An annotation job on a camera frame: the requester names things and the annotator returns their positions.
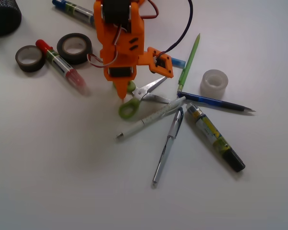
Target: black cable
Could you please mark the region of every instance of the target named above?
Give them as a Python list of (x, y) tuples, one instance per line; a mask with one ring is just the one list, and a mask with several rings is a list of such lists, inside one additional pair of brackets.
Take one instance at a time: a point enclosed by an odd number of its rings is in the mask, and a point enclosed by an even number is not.
[(188, 32), (188, 29), (189, 29), (189, 27), (190, 27), (190, 25), (191, 25), (192, 18), (193, 18), (193, 3), (192, 3), (192, 0), (188, 0), (188, 2), (189, 2), (189, 5), (190, 5), (190, 16), (189, 16), (189, 20), (188, 20), (187, 27), (185, 28), (185, 30), (183, 31), (182, 35), (181, 35), (180, 38), (177, 40), (177, 42), (175, 42), (173, 45), (171, 45), (166, 51), (161, 52), (161, 53), (158, 55), (157, 59), (160, 58), (160, 56), (161, 56), (162, 54), (165, 54), (165, 53), (171, 51), (173, 48), (175, 48), (175, 47), (182, 41), (182, 39), (185, 37), (186, 33)]

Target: red cap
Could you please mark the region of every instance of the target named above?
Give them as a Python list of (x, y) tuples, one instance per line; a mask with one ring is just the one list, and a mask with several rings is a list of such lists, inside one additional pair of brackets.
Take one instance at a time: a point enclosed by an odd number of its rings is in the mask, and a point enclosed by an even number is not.
[(44, 53), (47, 53), (47, 50), (52, 50), (53, 47), (48, 46), (48, 44), (46, 42), (44, 42), (44, 40), (37, 40), (37, 42), (35, 43), (35, 45)]

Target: white surface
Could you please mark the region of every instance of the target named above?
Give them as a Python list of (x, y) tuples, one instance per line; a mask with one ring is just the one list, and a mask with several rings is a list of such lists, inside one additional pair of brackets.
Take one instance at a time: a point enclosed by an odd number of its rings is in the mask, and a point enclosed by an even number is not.
[[(169, 54), (187, 60), (201, 41), (184, 91), (199, 94), (203, 74), (229, 78), (223, 100), (254, 116), (203, 107), (246, 164), (238, 176), (213, 155), (185, 120), (158, 188), (150, 187), (171, 125), (167, 117), (123, 143), (129, 122), (102, 70), (78, 67), (93, 94), (83, 98), (48, 64), (23, 73), (17, 50), (44, 39), (56, 47), (69, 33), (96, 32), (53, 9), (50, 0), (17, 0), (20, 28), (0, 38), (0, 230), (288, 230), (288, 0), (194, 0), (183, 42)], [(145, 47), (164, 50), (185, 28), (187, 0), (155, 0)], [(91, 0), (74, 0), (92, 9)], [(143, 14), (153, 12), (146, 3)], [(154, 91), (175, 98), (180, 69)], [(141, 87), (159, 78), (138, 68)], [(162, 105), (145, 103), (143, 118)]]

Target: black marker cap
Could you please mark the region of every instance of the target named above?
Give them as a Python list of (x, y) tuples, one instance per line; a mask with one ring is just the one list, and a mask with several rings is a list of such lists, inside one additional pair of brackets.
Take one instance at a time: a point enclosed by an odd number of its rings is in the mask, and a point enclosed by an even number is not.
[(240, 157), (236, 154), (236, 152), (230, 148), (222, 155), (222, 158), (231, 166), (231, 168), (236, 171), (240, 172), (245, 168), (245, 164), (240, 159)]

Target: silver pen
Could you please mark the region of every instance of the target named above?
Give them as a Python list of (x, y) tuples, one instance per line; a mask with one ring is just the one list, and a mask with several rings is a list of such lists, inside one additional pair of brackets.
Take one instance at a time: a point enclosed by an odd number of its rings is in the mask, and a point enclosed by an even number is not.
[(163, 148), (163, 151), (162, 151), (162, 154), (161, 154), (161, 157), (159, 160), (159, 164), (158, 164), (157, 170), (156, 170), (154, 178), (153, 178), (153, 187), (157, 186), (157, 183), (159, 181), (163, 167), (164, 167), (165, 162), (167, 160), (168, 154), (169, 154), (171, 147), (174, 143), (174, 140), (178, 134), (182, 120), (183, 120), (183, 109), (180, 107), (175, 114), (171, 128), (168, 132), (168, 138), (167, 138), (167, 141), (166, 141), (165, 146)]

